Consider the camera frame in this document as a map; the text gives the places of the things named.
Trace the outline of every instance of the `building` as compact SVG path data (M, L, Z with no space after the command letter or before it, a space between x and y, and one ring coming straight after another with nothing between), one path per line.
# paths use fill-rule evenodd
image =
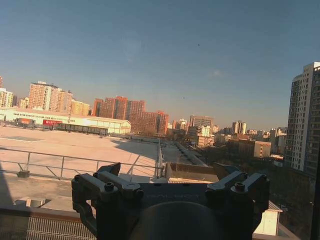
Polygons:
M21 109L27 109L29 107L29 98L28 97L21 98L19 100L18 107Z
M254 129L248 129L246 131L246 134L248 135L257 135L258 134L258 131L257 130L254 130Z
M278 150L278 136L282 134L280 128L273 128L270 130L270 142L271 142L271 152L273 154L277 153Z
M213 136L198 136L196 138L196 146L198 148L212 147L215 143Z
M92 115L103 118L128 120L133 133L165 135L169 116L162 111L146 112L143 100L128 100L126 97L96 98Z
M277 154L284 155L285 154L285 147L287 141L287 134L282 133L282 135L278 136L278 144L277 144Z
M202 128L200 126L190 126L187 134L190 138L196 139L196 137L201 136Z
M19 97L17 95L13 95L13 99L12 99L12 107L14 106L18 106L19 105Z
M190 116L190 127L201 127L201 126L210 126L210 134L213 133L214 130L214 118L209 116Z
M21 109L16 107L0 108L0 120L15 122L17 119L33 120L36 125L53 127L72 132L93 134L127 134L131 124L127 120L111 119L94 116L70 115L66 112Z
M315 62L313 64L314 64L313 71L311 71L311 69L307 67L302 74L302 84L303 83L306 84L307 83L306 81L308 80L309 85L311 85L310 101L308 102L308 97L307 97L306 109L305 109L306 110L305 114L309 116L309 118L308 118L308 122L304 121L302 124L304 124L304 131L306 131L305 160L304 160L303 170L306 174L308 174L314 179L317 174L317 165L319 164L318 159L319 159L319 147L320 147L320 62ZM298 124L298 126L296 126L295 128L297 131L299 131L298 129L301 129L302 126L299 126ZM288 125L288 130L287 130L287 144L292 143L292 141L289 141L288 138L289 138L289 131L290 131L290 136L295 136L295 135L292 135L293 130L294 130L293 121L291 120L290 128ZM304 153L303 147L304 147L304 143L302 143L302 149L301 149L302 154Z
M284 163L287 167L316 175L319 151L320 62L303 67L293 78L288 115Z
M5 88L0 88L0 107L9 108L12 107L14 94L7 91Z
M235 121L232 123L232 129L231 129L231 133L232 134L246 134L246 128L247 128L247 124L245 122L242 121Z
M239 139L239 155L248 158L266 158L271 153L271 142Z
M181 118L176 124L175 129L188 131L188 121Z
M30 84L29 108L56 112L58 104L58 87L44 81Z
M216 134L219 131L219 126L218 125L214 125L212 128L212 133Z
M210 135L210 126L201 126L201 136L209 137Z
M169 116L162 111L141 112L130 117L131 131L136 134L165 135Z
M72 99L71 102L71 114L88 116L90 105L83 103L82 101L76 101Z
M215 134L214 140L218 145L224 145L229 139L232 139L232 135L230 134Z
M130 120L132 115L139 115L146 111L146 102L143 100L128 100L124 96L96 98L92 115L103 118Z
M58 88L55 112L70 113L72 99L73 94L70 91L63 91L61 88Z
M176 126L177 126L177 121L173 120L172 121L172 129L176 129Z

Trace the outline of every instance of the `signage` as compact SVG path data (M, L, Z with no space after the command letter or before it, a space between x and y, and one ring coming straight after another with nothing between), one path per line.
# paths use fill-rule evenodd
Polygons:
M62 121L55 121L55 120L43 120L42 125L46 125L46 126L53 126L54 124L61 124Z

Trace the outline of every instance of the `red brick building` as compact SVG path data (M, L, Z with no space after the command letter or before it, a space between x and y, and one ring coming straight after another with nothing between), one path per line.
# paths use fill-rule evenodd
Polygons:
M122 119L131 122L131 132L164 135L168 127L168 114L162 111L146 112L146 102L128 100L123 96L95 99L92 115L96 117Z

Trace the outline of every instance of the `white warehouse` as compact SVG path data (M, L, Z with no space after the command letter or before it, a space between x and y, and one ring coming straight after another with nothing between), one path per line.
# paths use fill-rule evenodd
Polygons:
M33 120L35 125L55 126L58 130L71 130L88 133L126 134L131 131L127 120L96 116L73 115L64 112L24 109L17 107L0 107L0 120L16 122Z

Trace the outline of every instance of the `tall white building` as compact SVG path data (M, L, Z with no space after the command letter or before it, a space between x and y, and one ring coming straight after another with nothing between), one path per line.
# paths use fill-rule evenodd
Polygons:
M242 121L235 121L232 123L232 133L233 134L246 134L247 124Z
M13 92L7 91L5 88L0 88L0 107L10 108L14 99Z
M306 170L306 147L311 112L310 106L313 98L313 76L315 68L319 66L320 62L313 62L304 66L302 74L294 77L291 84L284 160L287 166L300 171Z

